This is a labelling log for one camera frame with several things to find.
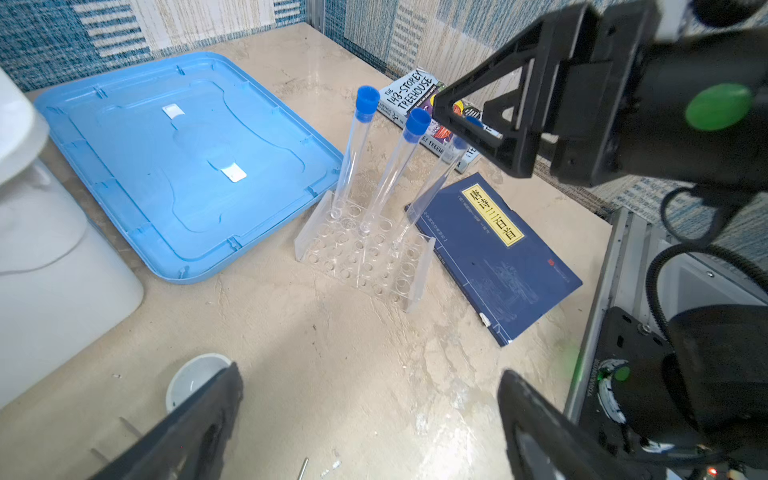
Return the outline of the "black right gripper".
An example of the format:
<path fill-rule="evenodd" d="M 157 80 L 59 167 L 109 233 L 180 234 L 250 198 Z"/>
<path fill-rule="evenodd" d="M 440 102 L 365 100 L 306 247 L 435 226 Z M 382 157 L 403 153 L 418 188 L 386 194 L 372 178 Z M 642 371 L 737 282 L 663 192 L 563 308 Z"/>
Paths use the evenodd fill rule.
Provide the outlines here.
<path fill-rule="evenodd" d="M 436 97 L 433 118 L 515 178 L 533 175 L 546 110 L 557 95 L 551 132 L 558 136 L 550 173 L 560 182 L 596 186 L 618 176 L 618 124 L 628 108 L 636 58 L 660 23 L 654 1 L 598 13 L 578 3 L 541 15 Z M 482 126 L 454 104 L 483 94 Z"/>

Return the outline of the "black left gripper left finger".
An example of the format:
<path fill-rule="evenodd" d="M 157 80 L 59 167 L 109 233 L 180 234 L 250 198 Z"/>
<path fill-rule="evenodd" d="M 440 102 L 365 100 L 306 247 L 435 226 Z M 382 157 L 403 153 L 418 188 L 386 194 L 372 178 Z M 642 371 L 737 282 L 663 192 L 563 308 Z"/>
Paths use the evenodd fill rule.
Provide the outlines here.
<path fill-rule="evenodd" d="M 218 479 L 243 399 L 233 363 L 216 373 L 94 479 Z"/>

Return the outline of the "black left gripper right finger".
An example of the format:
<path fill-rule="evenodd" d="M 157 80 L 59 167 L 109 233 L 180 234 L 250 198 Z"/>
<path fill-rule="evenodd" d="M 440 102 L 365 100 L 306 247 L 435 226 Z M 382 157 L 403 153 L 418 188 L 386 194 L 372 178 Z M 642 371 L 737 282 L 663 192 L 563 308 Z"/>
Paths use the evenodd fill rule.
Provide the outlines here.
<path fill-rule="evenodd" d="M 514 478 L 642 477 L 602 450 L 517 372 L 503 372 L 497 400 Z"/>

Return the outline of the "blue capped test tube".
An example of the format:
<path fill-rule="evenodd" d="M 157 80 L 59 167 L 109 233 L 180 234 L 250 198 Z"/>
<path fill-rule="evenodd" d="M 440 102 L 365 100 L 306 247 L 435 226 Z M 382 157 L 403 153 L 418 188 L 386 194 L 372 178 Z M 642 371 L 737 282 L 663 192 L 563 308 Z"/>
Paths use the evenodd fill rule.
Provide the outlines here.
<path fill-rule="evenodd" d="M 430 114 L 422 108 L 415 108 L 409 114 L 402 136 L 387 162 L 382 178 L 360 224 L 360 233 L 363 236 L 371 233 L 377 218 L 391 197 L 402 172 L 414 155 L 414 151 L 430 123 Z"/>
<path fill-rule="evenodd" d="M 450 144 L 445 147 L 443 153 L 440 155 L 438 163 L 430 172 L 427 180 L 422 185 L 414 200 L 407 206 L 404 217 L 394 230 L 391 246 L 395 250 L 401 248 L 408 230 L 414 226 L 422 216 L 467 150 L 467 142 L 457 135 L 454 135 Z"/>
<path fill-rule="evenodd" d="M 357 90 L 354 117 L 331 207 L 333 219 L 340 219 L 343 215 L 355 170 L 365 150 L 365 142 L 379 101 L 380 93 L 376 88 L 364 85 Z"/>

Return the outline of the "white plastic storage bin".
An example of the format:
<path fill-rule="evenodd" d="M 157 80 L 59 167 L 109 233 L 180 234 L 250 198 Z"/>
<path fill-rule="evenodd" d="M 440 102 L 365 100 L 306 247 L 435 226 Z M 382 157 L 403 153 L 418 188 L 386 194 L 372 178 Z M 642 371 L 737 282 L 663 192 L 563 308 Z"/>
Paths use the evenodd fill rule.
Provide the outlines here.
<path fill-rule="evenodd" d="M 1 404 L 131 315 L 140 280 L 40 159 L 49 126 L 1 76 Z"/>

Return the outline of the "clear test tube rack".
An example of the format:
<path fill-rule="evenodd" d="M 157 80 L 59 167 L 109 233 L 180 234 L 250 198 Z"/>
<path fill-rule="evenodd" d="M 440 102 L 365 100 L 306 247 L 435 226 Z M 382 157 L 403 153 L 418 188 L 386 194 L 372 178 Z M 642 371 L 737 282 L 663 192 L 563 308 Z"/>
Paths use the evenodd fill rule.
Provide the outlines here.
<path fill-rule="evenodd" d="M 400 310 L 412 312 L 423 297 L 436 244 L 411 227 L 399 246 L 392 222 L 377 217 L 360 232 L 367 210 L 348 201 L 332 214 L 335 193 L 326 192 L 294 241 L 296 259 L 339 282 Z"/>

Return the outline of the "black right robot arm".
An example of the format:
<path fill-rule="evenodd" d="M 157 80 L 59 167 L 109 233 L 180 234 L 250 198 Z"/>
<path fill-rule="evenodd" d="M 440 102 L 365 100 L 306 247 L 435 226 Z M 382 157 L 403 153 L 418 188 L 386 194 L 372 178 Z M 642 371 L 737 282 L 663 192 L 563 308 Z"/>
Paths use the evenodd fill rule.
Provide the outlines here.
<path fill-rule="evenodd" d="M 656 330 L 640 345 L 632 319 L 607 311 L 607 352 L 586 376 L 594 419 L 583 428 L 521 375 L 497 399 L 517 479 L 728 478 L 767 467 L 767 309 L 700 306 L 664 313 L 659 280 L 684 254 L 731 264 L 758 288 L 767 273 L 717 237 L 767 189 L 767 31 L 742 29 L 758 1 L 690 1 L 709 35 L 661 40 L 653 1 L 597 11 L 588 3 L 538 17 L 447 86 L 433 116 L 505 173 L 531 176 L 543 134 L 560 182 L 597 186 L 633 175 L 677 182 L 713 210 L 697 237 L 677 234 L 645 276 Z"/>

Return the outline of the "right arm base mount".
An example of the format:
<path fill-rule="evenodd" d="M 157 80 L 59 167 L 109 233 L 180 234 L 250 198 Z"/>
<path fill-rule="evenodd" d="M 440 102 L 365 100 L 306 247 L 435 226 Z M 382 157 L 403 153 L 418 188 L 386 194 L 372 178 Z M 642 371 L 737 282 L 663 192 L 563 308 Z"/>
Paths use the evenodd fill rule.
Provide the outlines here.
<path fill-rule="evenodd" d="M 766 471 L 766 307 L 694 308 L 667 332 L 606 312 L 579 426 L 648 477 L 717 464 Z"/>

